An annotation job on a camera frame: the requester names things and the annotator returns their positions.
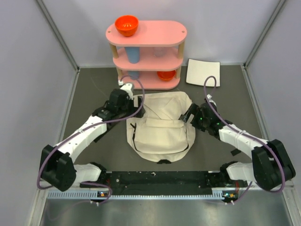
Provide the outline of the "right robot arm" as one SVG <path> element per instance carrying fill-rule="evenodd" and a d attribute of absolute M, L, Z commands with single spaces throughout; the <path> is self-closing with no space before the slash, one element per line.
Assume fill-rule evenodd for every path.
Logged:
<path fill-rule="evenodd" d="M 188 122 L 190 117 L 194 128 L 207 131 L 216 139 L 234 146 L 252 161 L 224 164 L 221 167 L 223 172 L 219 175 L 224 186 L 243 180 L 255 182 L 263 190 L 270 191 L 295 177 L 294 166 L 281 141 L 260 139 L 239 129 L 232 122 L 221 118 L 212 103 L 205 102 L 200 106 L 191 104 L 180 120 Z"/>

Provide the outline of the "beige canvas backpack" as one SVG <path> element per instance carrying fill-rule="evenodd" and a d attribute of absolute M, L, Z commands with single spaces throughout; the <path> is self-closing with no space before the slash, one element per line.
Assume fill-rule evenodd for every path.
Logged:
<path fill-rule="evenodd" d="M 196 130 L 183 122 L 192 100 L 182 91 L 146 94 L 142 118 L 126 121 L 127 142 L 143 159 L 175 162 L 182 159 L 195 142 Z"/>

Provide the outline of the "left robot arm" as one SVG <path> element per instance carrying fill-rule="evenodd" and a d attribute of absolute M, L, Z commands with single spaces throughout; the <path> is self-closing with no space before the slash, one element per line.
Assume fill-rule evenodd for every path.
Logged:
<path fill-rule="evenodd" d="M 98 163 L 76 165 L 79 155 L 92 143 L 99 141 L 119 122 L 132 117 L 141 118 L 144 97 L 134 98 L 134 85 L 125 83 L 111 92 L 109 100 L 89 116 L 88 120 L 60 143 L 43 148 L 37 187 L 41 180 L 64 192 L 75 184 L 92 182 L 95 186 L 106 183 L 106 169 Z"/>

